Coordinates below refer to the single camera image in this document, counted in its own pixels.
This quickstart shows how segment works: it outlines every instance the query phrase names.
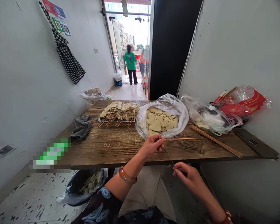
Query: rag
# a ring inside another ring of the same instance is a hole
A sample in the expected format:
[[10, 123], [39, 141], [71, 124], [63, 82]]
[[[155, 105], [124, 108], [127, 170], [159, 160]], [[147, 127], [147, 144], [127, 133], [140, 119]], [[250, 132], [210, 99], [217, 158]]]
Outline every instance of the rag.
[[69, 137], [71, 140], [82, 140], [90, 132], [92, 124], [89, 120], [90, 116], [83, 116], [75, 118], [76, 128], [72, 131], [72, 135]]

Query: sleeve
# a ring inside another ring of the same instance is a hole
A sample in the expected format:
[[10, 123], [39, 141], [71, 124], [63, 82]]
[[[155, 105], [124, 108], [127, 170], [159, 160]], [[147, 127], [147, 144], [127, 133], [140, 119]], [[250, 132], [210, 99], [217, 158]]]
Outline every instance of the sleeve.
[[73, 223], [116, 223], [121, 205], [118, 198], [106, 187], [102, 187]]
[[136, 56], [135, 56], [134, 53], [133, 53], [133, 57], [134, 57], [134, 62], [136, 62], [136, 61], [137, 61], [137, 58], [136, 58]]

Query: wooden table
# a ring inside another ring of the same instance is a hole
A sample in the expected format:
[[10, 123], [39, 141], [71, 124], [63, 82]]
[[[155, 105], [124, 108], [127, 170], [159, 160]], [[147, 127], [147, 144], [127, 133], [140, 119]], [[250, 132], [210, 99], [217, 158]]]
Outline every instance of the wooden table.
[[[130, 128], [123, 122], [118, 128], [114, 125], [109, 127], [98, 127], [98, 117], [103, 109], [112, 101], [97, 101], [84, 115], [89, 115], [92, 129], [89, 135], [82, 141], [72, 142], [71, 148], [58, 161], [57, 168], [89, 169], [89, 168], [111, 168], [126, 164], [140, 149], [144, 139], [138, 134], [134, 124]], [[149, 103], [148, 100], [132, 101], [140, 106]], [[167, 149], [173, 162], [183, 161], [186, 163], [260, 159], [249, 146], [247, 146], [233, 131], [226, 135], [217, 137], [207, 132], [212, 137], [227, 144], [244, 156], [239, 159], [226, 149], [190, 128], [191, 120], [177, 138], [196, 137], [194, 140], [168, 140]], [[67, 127], [58, 138], [68, 138], [75, 124]], [[154, 154], [145, 165], [172, 164], [166, 150]]]

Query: woman in green shirt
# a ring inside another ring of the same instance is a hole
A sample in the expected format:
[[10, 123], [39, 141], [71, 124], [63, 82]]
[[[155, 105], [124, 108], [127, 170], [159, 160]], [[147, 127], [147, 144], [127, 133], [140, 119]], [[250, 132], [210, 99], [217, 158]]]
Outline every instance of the woman in green shirt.
[[134, 76], [134, 83], [137, 84], [137, 76], [136, 76], [136, 66], [135, 62], [137, 61], [136, 56], [133, 52], [131, 52], [132, 46], [128, 45], [127, 46], [127, 52], [124, 54], [124, 60], [127, 63], [127, 68], [128, 68], [128, 76], [130, 78], [130, 84], [132, 84], [132, 72]]

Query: plastic bag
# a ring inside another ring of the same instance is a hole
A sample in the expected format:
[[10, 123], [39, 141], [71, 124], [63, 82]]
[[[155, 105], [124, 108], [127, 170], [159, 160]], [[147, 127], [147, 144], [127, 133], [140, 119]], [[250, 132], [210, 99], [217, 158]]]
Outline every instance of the plastic bag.
[[160, 109], [178, 117], [176, 128], [160, 133], [164, 138], [173, 137], [181, 133], [189, 121], [189, 114], [186, 106], [175, 96], [167, 93], [159, 97], [156, 101], [142, 106], [138, 111], [135, 127], [139, 135], [144, 139], [148, 136], [146, 129], [146, 110], [149, 107]]
[[112, 96], [111, 96], [111, 95], [106, 95], [106, 94], [104, 94], [104, 95], [102, 96], [102, 100], [112, 100]]
[[263, 108], [270, 108], [271, 105], [272, 102], [253, 87], [240, 86], [223, 101], [221, 110], [248, 121], [251, 114]]
[[115, 81], [121, 81], [122, 80], [122, 73], [114, 73], [113, 74], [113, 78], [115, 79]]
[[188, 95], [182, 95], [181, 101], [187, 107], [191, 120], [199, 128], [227, 134], [234, 127], [243, 124], [240, 117], [231, 113], [225, 114], [210, 104], [203, 105]]
[[80, 96], [86, 100], [87, 104], [94, 105], [96, 101], [102, 99], [103, 94], [99, 88], [93, 88], [83, 91]]
[[[80, 189], [84, 186], [84, 182], [92, 177], [97, 172], [101, 172], [100, 181], [96, 185], [95, 189], [90, 191], [88, 194], [82, 195]], [[79, 206], [86, 203], [90, 197], [100, 189], [108, 178], [108, 169], [93, 169], [93, 170], [79, 170], [69, 181], [65, 192], [62, 196], [57, 198], [57, 202], [61, 204], [68, 204], [71, 206]]]

